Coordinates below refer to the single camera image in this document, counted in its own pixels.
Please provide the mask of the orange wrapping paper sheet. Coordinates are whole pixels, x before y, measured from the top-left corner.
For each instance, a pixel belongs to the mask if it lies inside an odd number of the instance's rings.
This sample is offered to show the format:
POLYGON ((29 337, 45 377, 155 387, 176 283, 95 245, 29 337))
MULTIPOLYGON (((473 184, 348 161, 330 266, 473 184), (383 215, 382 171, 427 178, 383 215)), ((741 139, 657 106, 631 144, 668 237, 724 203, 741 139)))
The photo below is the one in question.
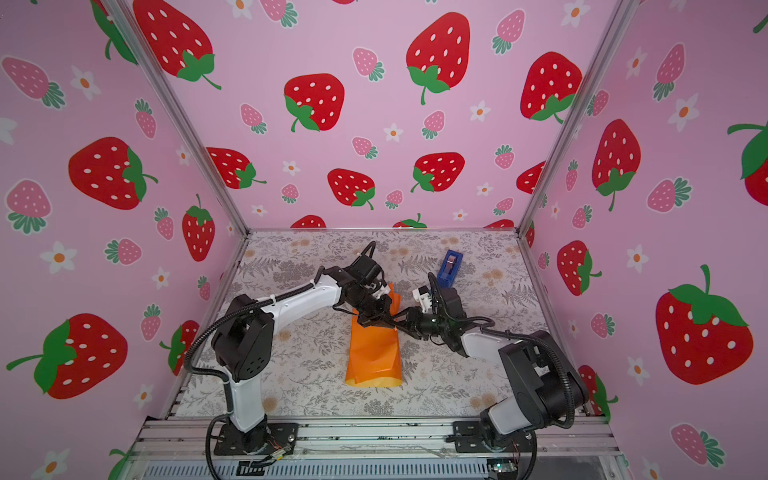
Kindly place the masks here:
POLYGON ((362 327, 357 310, 352 320, 345 383, 356 388, 395 388, 403 383, 398 331, 362 327))

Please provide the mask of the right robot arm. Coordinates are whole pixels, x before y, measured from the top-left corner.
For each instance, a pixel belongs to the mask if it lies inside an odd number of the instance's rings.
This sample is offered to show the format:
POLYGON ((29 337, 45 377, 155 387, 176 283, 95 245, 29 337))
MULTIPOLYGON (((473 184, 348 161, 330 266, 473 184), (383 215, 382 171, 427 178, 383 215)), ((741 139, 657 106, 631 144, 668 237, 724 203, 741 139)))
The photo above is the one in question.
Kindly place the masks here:
POLYGON ((506 374, 510 396, 479 414, 487 446, 499 449, 515 434, 574 425, 588 389, 550 333, 499 330, 488 317, 467 315, 453 288, 422 287, 416 294, 419 304, 392 315, 389 325, 463 358, 499 365, 506 374))

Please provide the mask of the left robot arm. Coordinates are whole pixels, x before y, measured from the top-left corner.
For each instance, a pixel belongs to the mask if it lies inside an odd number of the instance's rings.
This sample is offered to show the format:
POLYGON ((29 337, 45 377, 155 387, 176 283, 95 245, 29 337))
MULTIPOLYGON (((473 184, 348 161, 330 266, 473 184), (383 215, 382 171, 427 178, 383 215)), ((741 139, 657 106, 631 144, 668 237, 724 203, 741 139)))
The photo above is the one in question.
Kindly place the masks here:
POLYGON ((211 340, 225 369, 230 422, 243 433, 266 423, 260 375, 270 362, 275 334, 323 309, 349 314, 363 328, 392 330, 391 305, 383 269, 368 255, 347 267, 321 267, 313 280, 288 292, 237 299, 211 340))

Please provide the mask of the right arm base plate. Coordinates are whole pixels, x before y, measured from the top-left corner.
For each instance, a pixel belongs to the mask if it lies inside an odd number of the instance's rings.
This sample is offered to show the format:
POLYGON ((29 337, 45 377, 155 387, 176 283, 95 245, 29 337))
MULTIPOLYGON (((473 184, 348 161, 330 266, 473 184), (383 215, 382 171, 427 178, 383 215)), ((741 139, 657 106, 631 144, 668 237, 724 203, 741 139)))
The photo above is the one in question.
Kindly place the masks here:
POLYGON ((534 432, 498 434, 479 420, 454 422, 445 438, 459 453, 531 453, 536 441, 534 432))

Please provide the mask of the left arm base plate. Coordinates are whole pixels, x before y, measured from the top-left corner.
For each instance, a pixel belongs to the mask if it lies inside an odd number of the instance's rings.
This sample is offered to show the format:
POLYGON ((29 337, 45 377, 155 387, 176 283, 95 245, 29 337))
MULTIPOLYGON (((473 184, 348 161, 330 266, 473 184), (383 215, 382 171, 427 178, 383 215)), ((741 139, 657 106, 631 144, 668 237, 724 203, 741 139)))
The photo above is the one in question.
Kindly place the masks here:
POLYGON ((213 452, 218 456, 291 455, 296 445, 298 430, 298 423, 262 422, 248 432, 242 432, 230 422, 226 422, 211 436, 215 441, 213 452))

